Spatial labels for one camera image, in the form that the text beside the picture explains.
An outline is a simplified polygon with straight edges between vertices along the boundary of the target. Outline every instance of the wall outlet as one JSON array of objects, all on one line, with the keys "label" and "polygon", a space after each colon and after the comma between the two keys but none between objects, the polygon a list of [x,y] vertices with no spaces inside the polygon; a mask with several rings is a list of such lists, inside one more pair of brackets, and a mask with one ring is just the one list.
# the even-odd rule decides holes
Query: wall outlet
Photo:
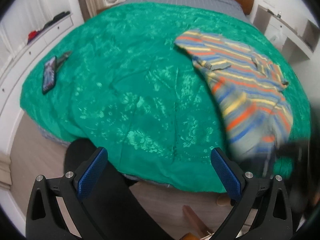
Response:
[{"label": "wall outlet", "polygon": [[271,2],[270,0],[263,0],[266,4],[270,5],[272,8],[275,8],[275,3]]}]

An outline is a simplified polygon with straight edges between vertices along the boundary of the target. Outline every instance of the white cabinet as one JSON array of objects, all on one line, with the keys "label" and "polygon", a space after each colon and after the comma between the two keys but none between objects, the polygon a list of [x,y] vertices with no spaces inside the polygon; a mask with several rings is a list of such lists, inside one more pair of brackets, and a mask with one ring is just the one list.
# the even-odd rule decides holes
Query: white cabinet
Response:
[{"label": "white cabinet", "polygon": [[23,82],[36,64],[74,28],[71,15],[56,22],[26,46],[0,77],[0,151],[3,153],[10,153],[23,114],[20,108]]},{"label": "white cabinet", "polygon": [[65,30],[72,26],[71,18],[68,17],[64,21],[56,24],[44,35],[44,40],[47,44],[51,43],[56,37],[62,34]]},{"label": "white cabinet", "polygon": [[258,6],[253,25],[256,26],[268,40],[279,32],[282,33],[279,35],[280,38],[277,41],[276,47],[281,51],[286,60],[289,60],[295,49],[302,51],[308,59],[311,59],[320,36],[319,28],[307,19],[303,34],[301,34],[301,36],[298,35],[297,31],[281,18],[276,17],[260,5]]}]

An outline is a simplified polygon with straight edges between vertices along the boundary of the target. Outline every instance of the black pants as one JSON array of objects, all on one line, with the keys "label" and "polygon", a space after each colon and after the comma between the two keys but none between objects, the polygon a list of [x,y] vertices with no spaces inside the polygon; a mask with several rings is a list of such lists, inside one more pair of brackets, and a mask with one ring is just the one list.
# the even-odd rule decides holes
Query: black pants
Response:
[{"label": "black pants", "polygon": [[[96,147],[78,139],[67,149],[64,172],[75,171],[89,159]],[[140,206],[129,190],[135,181],[125,178],[111,163],[100,175],[90,196],[82,204],[102,234],[113,240],[173,240]]]},{"label": "black pants", "polygon": [[[94,144],[86,138],[73,141],[67,148],[66,156],[64,159],[63,170],[64,173],[73,171],[80,166],[80,164],[90,158],[97,148]],[[135,180],[127,179],[123,176],[124,181],[128,187],[137,183]]]}]

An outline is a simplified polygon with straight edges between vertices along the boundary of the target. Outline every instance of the smartphone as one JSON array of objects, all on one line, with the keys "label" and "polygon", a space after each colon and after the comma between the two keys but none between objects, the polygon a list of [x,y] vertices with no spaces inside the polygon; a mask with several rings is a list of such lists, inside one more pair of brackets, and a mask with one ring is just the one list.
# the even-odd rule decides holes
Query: smartphone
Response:
[{"label": "smartphone", "polygon": [[46,94],[56,84],[57,57],[54,56],[44,64],[42,79],[42,94]]}]

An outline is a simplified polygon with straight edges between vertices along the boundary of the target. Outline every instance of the wooden floor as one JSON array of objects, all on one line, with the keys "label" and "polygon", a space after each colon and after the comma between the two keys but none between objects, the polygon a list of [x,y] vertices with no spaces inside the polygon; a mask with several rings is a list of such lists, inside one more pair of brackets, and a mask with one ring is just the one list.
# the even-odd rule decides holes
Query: wooden floor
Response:
[{"label": "wooden floor", "polygon": [[[11,192],[18,206],[26,215],[29,196],[37,175],[47,179],[63,175],[65,147],[43,138],[33,121],[25,114],[18,127],[11,151]],[[216,205],[216,193],[191,193],[139,182],[130,187],[149,215],[173,238],[179,239],[187,232],[193,232],[182,213],[182,206],[189,205],[203,222],[214,231],[230,212],[230,207]],[[70,231],[77,231],[68,215],[63,200],[59,200],[62,214]],[[246,221],[251,224],[255,212]]]}]

